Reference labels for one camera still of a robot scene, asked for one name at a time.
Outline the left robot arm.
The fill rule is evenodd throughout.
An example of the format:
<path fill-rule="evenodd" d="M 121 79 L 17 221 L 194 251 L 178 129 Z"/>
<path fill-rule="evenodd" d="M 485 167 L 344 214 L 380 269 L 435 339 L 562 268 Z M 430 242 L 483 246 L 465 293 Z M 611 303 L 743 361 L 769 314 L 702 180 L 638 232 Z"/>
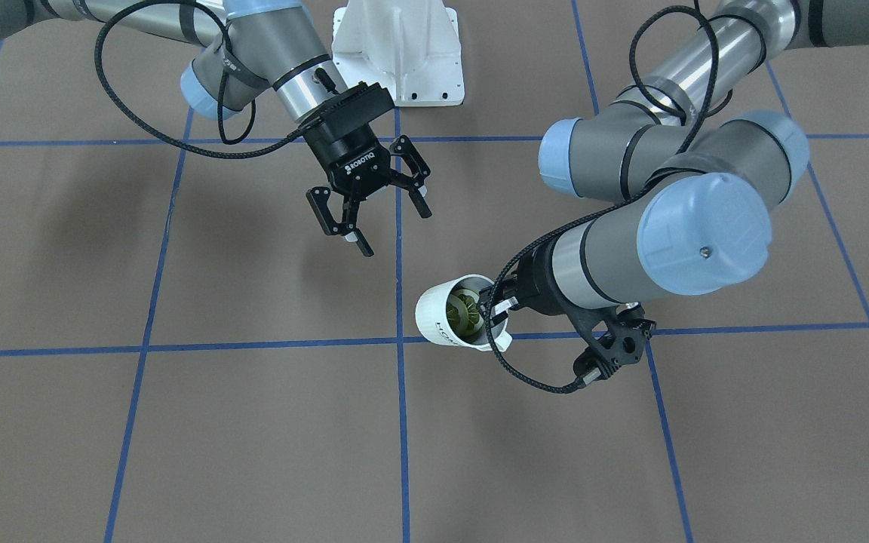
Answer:
<path fill-rule="evenodd" d="M 482 292 L 501 320 L 699 296 L 748 281 L 768 260 L 770 213 L 808 166 L 809 143 L 778 112 L 752 111 L 703 133 L 702 123 L 746 75 L 784 51 L 869 45 L 869 1 L 721 1 L 696 34 L 591 119 L 546 131 L 538 157 L 549 188 L 610 202 L 516 258 Z"/>

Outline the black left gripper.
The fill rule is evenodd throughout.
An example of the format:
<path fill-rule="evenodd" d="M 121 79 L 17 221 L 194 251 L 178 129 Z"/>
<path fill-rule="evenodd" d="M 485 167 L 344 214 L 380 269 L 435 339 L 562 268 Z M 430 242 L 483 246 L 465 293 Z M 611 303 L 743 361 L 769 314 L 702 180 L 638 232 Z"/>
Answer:
<path fill-rule="evenodd" d="M 557 285 L 553 271 L 555 244 L 545 243 L 520 258 L 513 275 L 483 288 L 483 304 L 489 310 L 490 324 L 501 324 L 510 310 L 528 308 L 546 316 L 573 314 L 582 306 L 570 302 Z"/>

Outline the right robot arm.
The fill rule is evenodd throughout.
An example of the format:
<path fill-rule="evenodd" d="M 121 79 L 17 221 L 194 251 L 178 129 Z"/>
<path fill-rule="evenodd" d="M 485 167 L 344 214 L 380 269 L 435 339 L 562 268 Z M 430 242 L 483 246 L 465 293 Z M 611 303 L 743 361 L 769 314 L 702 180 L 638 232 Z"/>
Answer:
<path fill-rule="evenodd" d="M 360 205 L 389 186 L 404 190 L 422 219 L 430 167 L 407 135 L 380 143 L 371 127 L 393 110 L 388 90 L 377 83 L 347 83 L 301 1 L 0 1 L 0 42 L 39 22 L 89 21 L 100 25 L 94 71 L 111 102 L 132 123 L 160 141 L 202 157 L 248 159 L 271 154 L 302 139 L 324 169 L 325 186 L 306 199 L 327 236 L 373 250 L 358 227 Z M 169 137 L 141 119 L 113 89 L 104 69 L 106 41 L 117 26 L 162 40 L 196 46 L 198 55 L 180 76 L 189 107 L 217 124 L 220 139 L 237 145 L 225 121 L 254 113 L 256 99 L 274 93 L 296 127 L 286 137 L 252 152 L 208 150 Z"/>

